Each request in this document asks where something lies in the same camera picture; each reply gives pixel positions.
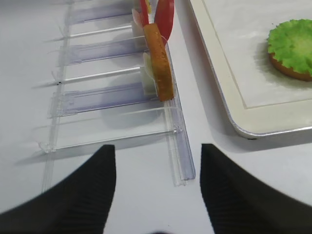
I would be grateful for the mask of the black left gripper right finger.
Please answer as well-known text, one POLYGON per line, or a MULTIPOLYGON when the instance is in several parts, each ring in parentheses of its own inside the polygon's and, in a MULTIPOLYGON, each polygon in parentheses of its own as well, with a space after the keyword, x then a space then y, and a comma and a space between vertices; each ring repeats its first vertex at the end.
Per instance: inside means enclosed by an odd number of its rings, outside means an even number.
POLYGON ((213 144, 201 146, 200 188, 216 234, 310 234, 312 208, 263 183, 213 144))

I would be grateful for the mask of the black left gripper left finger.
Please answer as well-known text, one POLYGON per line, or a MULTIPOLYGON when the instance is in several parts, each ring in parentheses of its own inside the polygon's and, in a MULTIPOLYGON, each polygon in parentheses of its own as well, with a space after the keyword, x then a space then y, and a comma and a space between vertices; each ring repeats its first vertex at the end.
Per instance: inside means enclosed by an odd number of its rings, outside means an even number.
POLYGON ((101 234, 116 188, 114 145, 103 145, 60 183, 0 215, 2 234, 101 234))

